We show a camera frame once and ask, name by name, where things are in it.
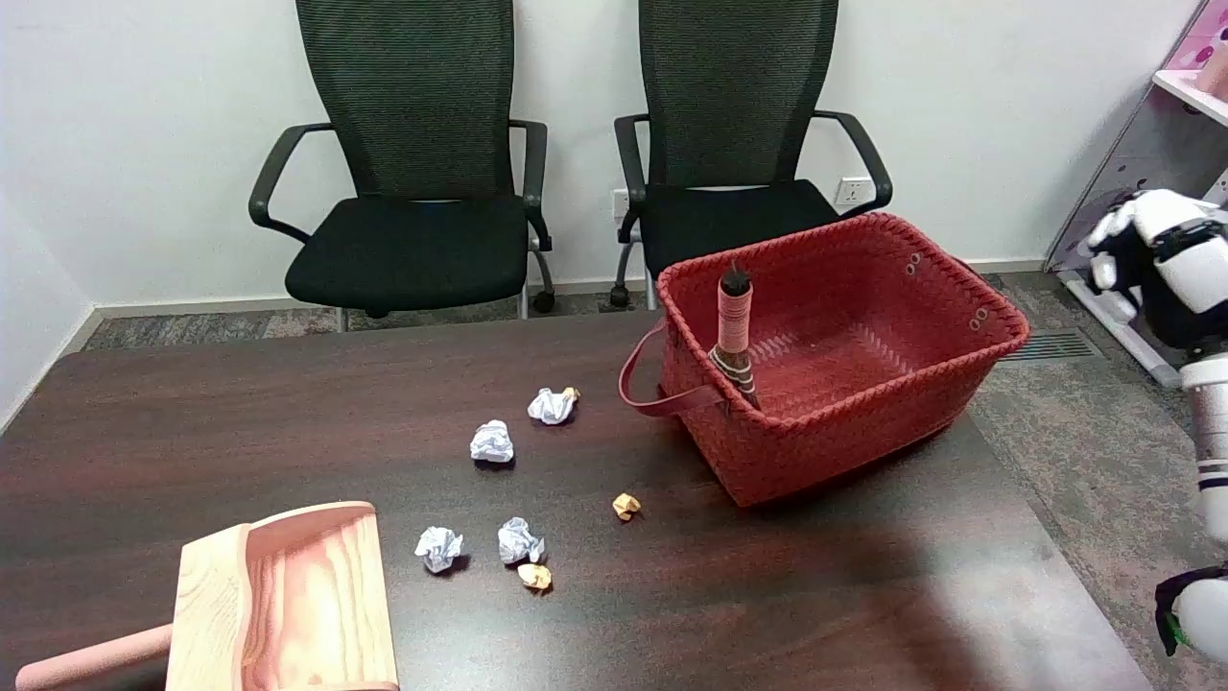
chair caster wheel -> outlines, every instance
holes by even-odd
[[[554,309],[554,292],[543,290],[533,296],[533,311],[539,314],[549,313]]]
[[[625,309],[631,303],[631,291],[625,285],[615,285],[610,288],[610,304]]]

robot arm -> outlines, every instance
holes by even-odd
[[[1142,312],[1169,347],[1200,357],[1181,368],[1194,410],[1199,504],[1228,544],[1228,225],[1213,206],[1169,190],[1116,205],[1088,236],[1088,282],[1121,320]],[[1169,655],[1184,642],[1228,662],[1228,563],[1156,588],[1156,625]]]

basket rim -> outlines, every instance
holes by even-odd
[[[682,309],[678,303],[674,302],[673,295],[669,291],[669,284],[684,271],[694,269],[696,266],[706,266],[709,264],[721,263],[728,264],[732,259],[738,259],[745,255],[759,254],[763,252],[771,252],[781,249],[782,247],[788,247],[791,244],[801,242],[812,242],[825,234],[831,234],[836,232],[842,232],[845,227],[851,223],[863,223],[866,221],[877,221],[882,223],[890,223],[893,226],[893,232],[898,237],[904,239],[907,244],[912,245],[916,252],[928,258],[936,269],[938,269],[944,276],[952,281],[965,285],[971,292],[975,292],[979,297],[992,302],[992,311],[1006,319],[1007,329],[1011,333],[1011,338],[1000,341],[995,345],[989,345],[986,349],[980,349],[970,353],[965,353],[957,358],[949,361],[943,361],[941,363],[932,365],[930,367],[919,369],[914,373],[896,377],[889,379],[882,384],[878,384],[865,392],[853,394],[839,401],[834,401],[818,409],[815,411],[808,412],[799,417],[777,417],[769,416],[763,411],[755,410],[747,400],[733,388],[716,366],[707,357],[707,352],[702,350],[699,339],[691,331],[690,325],[683,317]],[[932,239],[930,239],[920,228],[909,222],[906,218],[896,216],[894,214],[874,211],[869,214],[863,214],[861,216],[837,221],[834,223],[813,227],[810,230],[803,230],[785,234],[781,237],[774,237],[771,239],[765,239],[763,242],[756,242],[754,244],[745,244],[743,247],[734,247],[732,249],[725,249],[715,254],[705,254],[702,257],[695,257],[672,264],[661,271],[657,279],[657,291],[661,297],[661,303],[666,307],[666,314],[669,322],[678,328],[682,335],[683,342],[686,344],[686,350],[690,352],[691,357],[696,358],[700,367],[704,369],[707,379],[712,385],[721,392],[726,399],[726,405],[732,406],[732,411],[738,411],[743,416],[750,419],[753,422],[779,431],[795,430],[798,427],[806,427],[824,422],[829,419],[836,417],[847,412],[849,410],[858,409],[872,404],[873,401],[882,399],[889,394],[893,394],[900,389],[916,388],[927,384],[935,379],[939,379],[950,371],[963,371],[981,362],[995,362],[1005,356],[1008,356],[1020,347],[1023,347],[1024,341],[1032,333],[1032,326],[1028,324],[1027,317],[1018,307],[1012,304],[1006,297],[993,290],[985,279],[982,279],[976,271],[974,271],[968,264],[948,254],[944,249],[938,247]]]

wooden dustpan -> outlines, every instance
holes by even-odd
[[[16,687],[167,653],[167,691],[398,691],[375,507],[308,507],[185,545],[173,625],[32,663]]]

chair leg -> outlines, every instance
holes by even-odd
[[[610,288],[610,304],[625,309],[631,303],[631,293],[626,288],[626,261],[631,258],[631,247],[635,239],[623,245],[623,253],[618,257],[618,272],[614,274],[614,287]]]
[[[517,308],[522,319],[529,318],[529,281],[527,280],[524,281],[524,285],[521,286],[521,298]]]
[[[554,279],[550,277],[550,265],[546,264],[545,254],[542,253],[542,249],[538,249],[535,238],[530,252],[533,252],[533,257],[538,260],[538,268],[542,269],[542,290],[533,296],[533,311],[544,314],[554,309]]]
[[[648,311],[657,311],[657,281],[652,277],[652,271],[648,270],[648,261],[643,261],[643,290],[647,292]]]

